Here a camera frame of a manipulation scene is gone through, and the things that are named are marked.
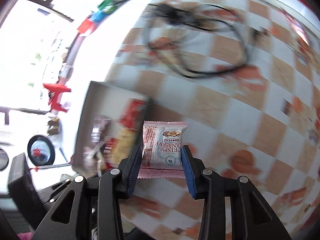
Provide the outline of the yellow biscuit packet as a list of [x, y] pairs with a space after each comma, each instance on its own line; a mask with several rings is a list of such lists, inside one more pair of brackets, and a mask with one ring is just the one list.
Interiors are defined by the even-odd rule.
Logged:
[[136, 131], [123, 127], [116, 139], [116, 142], [112, 146], [109, 162], [113, 166], [117, 166], [120, 162], [127, 158], [133, 146], [135, 145]]

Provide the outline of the long pink snack bar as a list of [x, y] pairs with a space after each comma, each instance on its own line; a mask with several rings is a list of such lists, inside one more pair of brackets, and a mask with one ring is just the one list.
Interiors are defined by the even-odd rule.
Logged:
[[111, 122], [112, 120], [107, 116], [100, 115], [95, 118], [91, 132], [93, 147], [101, 147], [105, 143]]

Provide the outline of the pink cranberry crisp packet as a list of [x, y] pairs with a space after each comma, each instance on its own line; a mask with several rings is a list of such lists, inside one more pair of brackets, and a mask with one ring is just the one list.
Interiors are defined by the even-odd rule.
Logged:
[[181, 149], [187, 128], [187, 122], [144, 122], [139, 179], [184, 178]]

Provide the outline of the round black framed mirror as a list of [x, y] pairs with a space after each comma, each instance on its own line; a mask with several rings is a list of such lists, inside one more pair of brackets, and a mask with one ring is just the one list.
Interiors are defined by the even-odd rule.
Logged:
[[43, 135], [31, 137], [27, 145], [27, 153], [34, 166], [53, 165], [55, 160], [55, 148]]

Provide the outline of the white cardboard box tray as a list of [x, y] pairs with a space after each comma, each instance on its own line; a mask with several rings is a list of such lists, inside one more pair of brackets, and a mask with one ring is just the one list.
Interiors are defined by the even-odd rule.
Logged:
[[90, 82], [75, 137], [73, 167], [76, 172], [85, 177], [95, 174], [84, 163], [85, 147], [90, 143], [95, 118], [105, 116], [111, 119], [106, 135], [113, 138], [117, 137], [121, 130], [118, 121], [131, 99], [144, 100], [146, 107], [150, 103], [150, 97], [142, 93], [120, 88], [106, 82]]

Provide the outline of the red plastic stool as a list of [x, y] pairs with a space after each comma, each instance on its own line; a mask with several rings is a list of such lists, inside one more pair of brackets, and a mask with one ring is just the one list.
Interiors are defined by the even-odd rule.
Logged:
[[48, 90], [49, 94], [52, 96], [49, 98], [48, 105], [50, 105], [51, 110], [61, 111], [67, 113], [68, 110], [63, 108], [60, 104], [60, 94], [64, 92], [70, 93], [72, 90], [60, 83], [48, 84], [44, 83], [43, 87]]

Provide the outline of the red snack bar wrapper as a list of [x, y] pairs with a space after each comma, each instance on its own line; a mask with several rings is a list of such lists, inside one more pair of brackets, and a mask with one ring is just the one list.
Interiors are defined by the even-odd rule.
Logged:
[[140, 99], [130, 99], [118, 122], [130, 130], [137, 130], [139, 120], [145, 108], [146, 101]]

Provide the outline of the red plastic dustpan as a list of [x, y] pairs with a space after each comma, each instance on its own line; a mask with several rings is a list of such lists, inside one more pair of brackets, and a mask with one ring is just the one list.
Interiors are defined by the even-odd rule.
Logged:
[[88, 36], [96, 30], [96, 25], [94, 22], [87, 17], [77, 28], [80, 35]]

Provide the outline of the blue plastic dustpan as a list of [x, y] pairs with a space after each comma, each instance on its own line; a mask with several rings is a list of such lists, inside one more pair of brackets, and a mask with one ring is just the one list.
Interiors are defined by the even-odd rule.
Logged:
[[99, 23], [101, 22], [107, 15], [101, 11], [101, 10], [98, 10], [98, 11], [95, 11], [91, 14], [89, 20], [91, 22], [94, 22], [94, 23]]

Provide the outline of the green plastic dustpan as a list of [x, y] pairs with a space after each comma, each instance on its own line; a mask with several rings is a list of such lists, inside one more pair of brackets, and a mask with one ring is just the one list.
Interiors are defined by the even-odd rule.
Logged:
[[122, 5], [127, 3], [130, 0], [103, 0], [98, 6], [97, 9], [103, 12], [106, 15], [114, 13]]

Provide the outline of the black power adapter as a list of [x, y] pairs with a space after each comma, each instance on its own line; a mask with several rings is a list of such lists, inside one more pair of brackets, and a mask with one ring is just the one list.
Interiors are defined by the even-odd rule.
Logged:
[[183, 23], [183, 14], [180, 9], [172, 7], [168, 4], [149, 4], [153, 7], [153, 14], [161, 17], [170, 25], [180, 25]]

